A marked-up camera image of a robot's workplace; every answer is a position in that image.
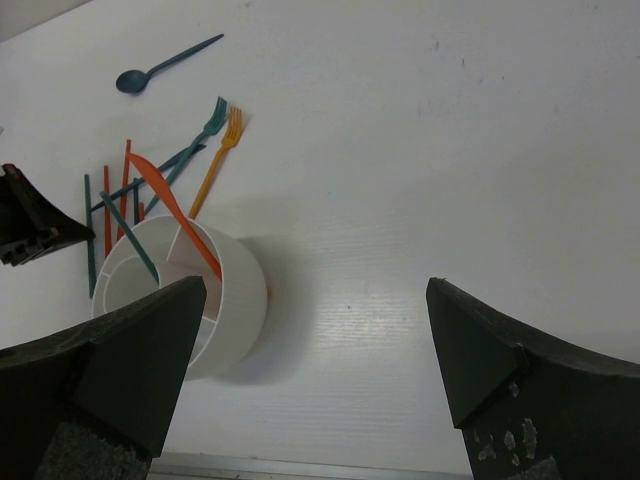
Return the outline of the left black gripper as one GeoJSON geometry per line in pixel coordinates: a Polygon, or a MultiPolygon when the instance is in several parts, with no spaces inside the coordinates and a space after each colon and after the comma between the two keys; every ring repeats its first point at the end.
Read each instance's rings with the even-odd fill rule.
{"type": "Polygon", "coordinates": [[[93,240],[90,227],[49,202],[14,164],[1,165],[1,261],[18,266],[47,250],[93,240]]]}

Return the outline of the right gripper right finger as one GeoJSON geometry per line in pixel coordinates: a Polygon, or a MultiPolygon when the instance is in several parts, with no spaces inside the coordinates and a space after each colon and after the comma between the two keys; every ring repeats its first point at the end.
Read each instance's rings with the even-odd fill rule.
{"type": "Polygon", "coordinates": [[[547,334],[445,279],[429,280],[426,304],[474,478],[638,478],[638,364],[547,334]]]}

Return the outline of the dark teal chopstick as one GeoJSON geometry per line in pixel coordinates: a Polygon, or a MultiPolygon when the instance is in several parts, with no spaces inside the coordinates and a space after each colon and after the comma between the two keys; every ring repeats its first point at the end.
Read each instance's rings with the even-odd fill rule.
{"type": "Polygon", "coordinates": [[[133,222],[134,225],[137,225],[140,221],[139,214],[139,186],[138,186],[138,178],[134,178],[132,181],[133,187],[133,222]]]}

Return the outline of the orange plastic knife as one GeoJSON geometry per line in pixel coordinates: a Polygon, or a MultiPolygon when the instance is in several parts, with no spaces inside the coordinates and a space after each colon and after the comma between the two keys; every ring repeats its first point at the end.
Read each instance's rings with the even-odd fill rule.
{"type": "Polygon", "coordinates": [[[204,241],[196,233],[187,217],[182,213],[170,186],[160,170],[140,155],[129,153],[128,159],[139,171],[144,180],[152,187],[158,198],[165,204],[169,212],[186,232],[187,236],[204,258],[208,266],[215,273],[216,277],[219,280],[222,280],[222,269],[218,259],[213,255],[204,241]]]}

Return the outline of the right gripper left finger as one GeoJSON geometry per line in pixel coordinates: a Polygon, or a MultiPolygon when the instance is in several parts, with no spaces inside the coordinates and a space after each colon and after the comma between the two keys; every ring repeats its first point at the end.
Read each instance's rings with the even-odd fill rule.
{"type": "Polygon", "coordinates": [[[191,352],[182,280],[1,352],[4,479],[144,479],[162,453],[191,352]]]}

